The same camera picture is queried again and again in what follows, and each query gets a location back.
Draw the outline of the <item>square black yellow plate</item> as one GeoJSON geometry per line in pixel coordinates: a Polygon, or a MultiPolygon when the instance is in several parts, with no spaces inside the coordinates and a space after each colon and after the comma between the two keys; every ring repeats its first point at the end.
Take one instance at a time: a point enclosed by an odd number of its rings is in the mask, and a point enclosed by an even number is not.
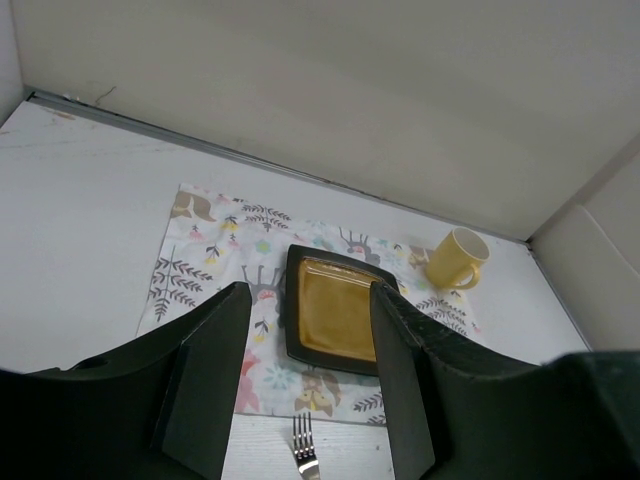
{"type": "Polygon", "coordinates": [[[370,289],[393,289],[393,274],[348,256],[301,245],[287,251],[281,307],[287,355],[297,361],[375,376],[370,289]]]}

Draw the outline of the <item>floral patterned cloth placemat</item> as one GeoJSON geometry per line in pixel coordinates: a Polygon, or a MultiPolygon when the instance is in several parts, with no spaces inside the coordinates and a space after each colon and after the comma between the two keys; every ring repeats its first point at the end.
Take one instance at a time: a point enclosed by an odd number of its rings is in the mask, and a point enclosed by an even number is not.
{"type": "Polygon", "coordinates": [[[310,412],[329,421],[384,424],[376,378],[311,366],[287,355],[280,311],[292,244],[346,255],[390,272],[400,293],[421,311],[465,337],[481,340],[465,294],[438,292],[427,282],[428,250],[295,219],[276,208],[187,184],[175,197],[137,333],[144,335],[228,284],[244,281],[252,310],[236,412],[279,417],[310,412]]]}

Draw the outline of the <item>yellow ceramic mug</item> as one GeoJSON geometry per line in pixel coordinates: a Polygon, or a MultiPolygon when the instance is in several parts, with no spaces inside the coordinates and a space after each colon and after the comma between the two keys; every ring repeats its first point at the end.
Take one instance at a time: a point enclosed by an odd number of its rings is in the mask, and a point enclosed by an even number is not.
{"type": "Polygon", "coordinates": [[[477,233],[456,227],[429,257],[426,277],[437,289],[469,290],[479,283],[489,258],[489,246],[477,233]]]}

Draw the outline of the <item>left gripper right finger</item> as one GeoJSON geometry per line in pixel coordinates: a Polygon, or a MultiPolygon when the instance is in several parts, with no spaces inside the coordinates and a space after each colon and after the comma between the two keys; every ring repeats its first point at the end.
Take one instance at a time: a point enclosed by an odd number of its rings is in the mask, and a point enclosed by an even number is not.
{"type": "Polygon", "coordinates": [[[635,479],[639,355],[533,365],[420,312],[383,283],[370,312],[399,479],[635,479]]]}

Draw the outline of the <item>fork with teal handle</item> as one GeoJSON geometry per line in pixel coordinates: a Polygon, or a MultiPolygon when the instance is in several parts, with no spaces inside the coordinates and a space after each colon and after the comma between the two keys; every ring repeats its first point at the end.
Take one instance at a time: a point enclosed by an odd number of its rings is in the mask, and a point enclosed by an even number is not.
{"type": "Polygon", "coordinates": [[[297,470],[303,480],[320,480],[319,460],[313,441],[312,417],[309,412],[292,419],[292,450],[297,470]]]}

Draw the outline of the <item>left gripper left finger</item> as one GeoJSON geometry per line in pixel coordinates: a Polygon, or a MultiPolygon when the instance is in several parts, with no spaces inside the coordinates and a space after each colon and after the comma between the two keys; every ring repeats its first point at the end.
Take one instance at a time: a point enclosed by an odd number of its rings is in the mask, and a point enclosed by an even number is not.
{"type": "Polygon", "coordinates": [[[5,479],[218,479],[250,323],[234,282],[68,370],[1,374],[5,479]]]}

